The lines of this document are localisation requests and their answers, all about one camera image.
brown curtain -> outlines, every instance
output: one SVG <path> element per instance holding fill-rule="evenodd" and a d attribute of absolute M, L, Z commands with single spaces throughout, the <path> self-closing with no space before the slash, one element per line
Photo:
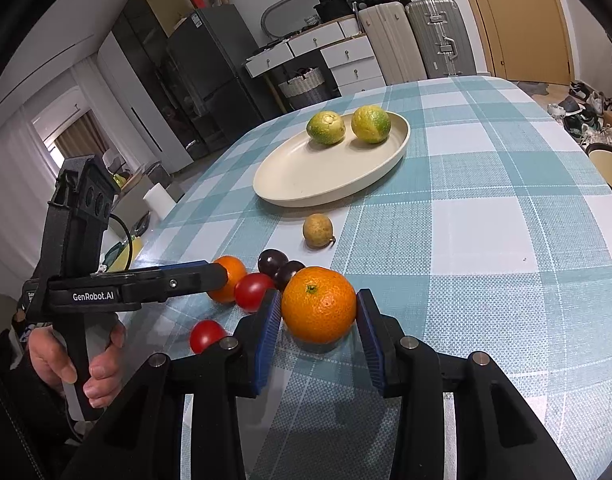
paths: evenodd
<path fill-rule="evenodd" d="M 66 128 L 55 139 L 55 145 L 65 158 L 92 153 L 102 156 L 108 149 L 108 144 L 97 129 L 90 112 L 86 112 Z"/>

white plate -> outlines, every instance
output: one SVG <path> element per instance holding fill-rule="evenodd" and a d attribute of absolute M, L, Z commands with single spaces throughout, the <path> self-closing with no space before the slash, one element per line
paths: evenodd
<path fill-rule="evenodd" d="M 406 153 L 410 125 L 401 115 L 390 115 L 390 135 L 381 144 L 355 137 L 352 114 L 343 115 L 346 137 L 324 146 L 306 130 L 291 137 L 265 158 L 253 179 L 260 198 L 284 207 L 325 204 L 352 195 L 388 173 Z"/>

checkered pattern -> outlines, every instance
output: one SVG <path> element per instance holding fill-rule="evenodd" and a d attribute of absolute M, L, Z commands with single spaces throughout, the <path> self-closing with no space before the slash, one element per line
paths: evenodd
<path fill-rule="evenodd" d="M 406 157 L 388 175 L 315 209 L 283 209 L 254 194 L 259 164 L 316 111 L 365 104 L 402 114 L 412 129 Z M 330 215 L 337 235 L 317 252 L 301 235 L 315 210 Z M 233 254 L 253 269 L 267 247 L 369 287 L 382 312 L 437 351 L 491 354 L 579 480 L 612 459 L 612 194 L 513 84 L 479 76 L 409 83 L 263 124 L 193 186 L 137 266 Z M 187 355 L 199 319 L 232 331 L 241 316 L 203 294 L 145 305 L 126 319 L 129 356 Z M 251 480 L 386 479 L 397 419 L 397 400 L 371 386 L 355 330 L 313 354 L 282 329 L 270 386 L 240 403 L 246 471 Z M 188 428 L 183 442 L 188 476 Z M 450 477 L 454 444 L 447 449 Z"/>

green lemon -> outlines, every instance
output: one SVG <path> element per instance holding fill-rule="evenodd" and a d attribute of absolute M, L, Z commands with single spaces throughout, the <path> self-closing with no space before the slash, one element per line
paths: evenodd
<path fill-rule="evenodd" d="M 318 112 L 310 118 L 306 132 L 321 144 L 337 144 L 346 135 L 346 125 L 335 112 Z"/>
<path fill-rule="evenodd" d="M 361 106 L 350 122 L 353 133 L 365 142 L 382 142 L 390 133 L 390 117 L 377 105 Z"/>

wicker basket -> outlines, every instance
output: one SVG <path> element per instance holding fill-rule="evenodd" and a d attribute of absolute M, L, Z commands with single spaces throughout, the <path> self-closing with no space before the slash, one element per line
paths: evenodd
<path fill-rule="evenodd" d="M 294 110 L 327 101 L 331 98 L 324 76 L 319 68 L 280 83 L 279 89 L 286 96 Z"/>

